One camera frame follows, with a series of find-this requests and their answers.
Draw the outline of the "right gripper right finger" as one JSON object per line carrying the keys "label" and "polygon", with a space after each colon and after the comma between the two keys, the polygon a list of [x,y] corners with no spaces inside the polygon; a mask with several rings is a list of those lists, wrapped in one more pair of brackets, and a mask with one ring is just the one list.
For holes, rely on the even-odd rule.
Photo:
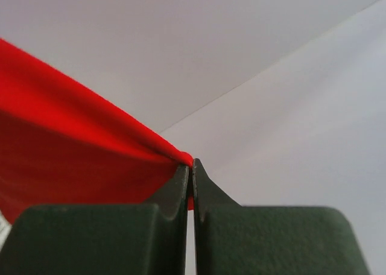
{"label": "right gripper right finger", "polygon": [[195,159],[198,274],[368,274],[356,236],[338,210],[321,206],[242,206]]}

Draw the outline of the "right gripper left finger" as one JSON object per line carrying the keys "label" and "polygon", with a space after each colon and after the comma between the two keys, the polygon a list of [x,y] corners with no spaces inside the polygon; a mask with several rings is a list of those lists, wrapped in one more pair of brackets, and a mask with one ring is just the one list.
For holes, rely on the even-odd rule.
{"label": "right gripper left finger", "polygon": [[1,250],[2,274],[183,274],[189,167],[141,204],[25,210]]}

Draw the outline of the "red t-shirt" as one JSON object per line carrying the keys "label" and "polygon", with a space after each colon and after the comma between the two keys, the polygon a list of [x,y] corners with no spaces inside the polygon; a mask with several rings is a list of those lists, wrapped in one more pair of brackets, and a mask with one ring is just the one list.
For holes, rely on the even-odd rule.
{"label": "red t-shirt", "polygon": [[192,157],[95,92],[1,41],[1,212],[136,204]]}

